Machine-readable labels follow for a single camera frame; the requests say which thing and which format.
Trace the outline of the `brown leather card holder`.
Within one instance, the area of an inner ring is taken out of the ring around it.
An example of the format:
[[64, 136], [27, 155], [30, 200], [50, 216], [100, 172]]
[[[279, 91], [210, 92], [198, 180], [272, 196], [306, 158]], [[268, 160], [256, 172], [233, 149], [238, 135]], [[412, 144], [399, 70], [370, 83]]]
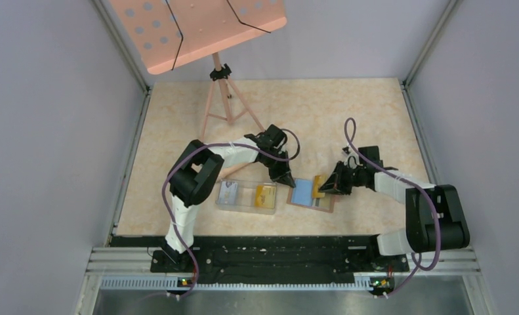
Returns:
[[286, 203], [305, 209], [321, 211], [324, 213], [333, 213], [335, 207], [335, 196], [325, 194], [324, 198], [313, 199], [311, 196], [312, 181], [313, 178], [296, 178], [296, 187], [289, 190]]

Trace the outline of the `clear plastic card box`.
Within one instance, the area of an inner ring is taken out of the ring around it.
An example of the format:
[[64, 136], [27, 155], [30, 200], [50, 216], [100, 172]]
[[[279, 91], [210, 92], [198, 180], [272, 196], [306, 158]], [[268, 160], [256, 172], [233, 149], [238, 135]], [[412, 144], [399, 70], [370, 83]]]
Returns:
[[276, 212], [276, 205], [274, 209], [263, 209], [259, 207], [254, 206], [254, 197], [255, 197], [255, 190], [256, 187], [260, 184], [265, 185], [273, 185], [276, 186], [274, 183], [271, 182], [257, 182], [257, 181], [246, 181], [246, 180], [236, 180], [236, 179], [222, 179], [223, 180], [232, 180], [236, 181], [238, 183], [238, 196], [236, 199], [235, 205], [221, 205], [217, 203], [220, 209], [225, 211], [233, 211], [233, 212], [241, 212], [241, 213], [253, 213], [258, 215], [273, 215]]

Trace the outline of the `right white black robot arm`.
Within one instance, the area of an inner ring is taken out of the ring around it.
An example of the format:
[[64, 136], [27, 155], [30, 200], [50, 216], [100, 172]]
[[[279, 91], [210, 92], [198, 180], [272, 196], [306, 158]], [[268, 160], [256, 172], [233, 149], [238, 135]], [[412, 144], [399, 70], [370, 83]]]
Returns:
[[456, 187], [423, 182], [384, 166], [378, 146], [357, 151], [346, 147], [343, 151], [346, 159], [336, 164], [319, 192], [349, 195], [354, 187], [365, 187], [405, 206], [405, 227], [370, 237], [370, 249], [365, 253], [370, 268], [384, 270], [396, 255], [469, 245], [470, 234]]

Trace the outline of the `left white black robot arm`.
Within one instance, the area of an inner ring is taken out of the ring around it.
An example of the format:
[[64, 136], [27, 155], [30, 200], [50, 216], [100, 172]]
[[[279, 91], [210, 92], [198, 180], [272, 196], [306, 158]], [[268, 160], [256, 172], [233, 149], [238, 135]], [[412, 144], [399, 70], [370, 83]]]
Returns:
[[221, 171], [233, 166], [260, 163], [268, 170], [272, 182], [295, 187], [289, 162], [301, 150], [289, 155], [286, 144], [294, 132], [270, 125], [257, 135], [221, 143], [190, 141], [163, 183], [161, 195], [171, 194], [164, 204], [171, 218], [161, 248], [166, 261], [176, 271], [186, 270], [191, 263], [190, 246], [194, 242], [194, 225], [199, 206], [211, 195]]

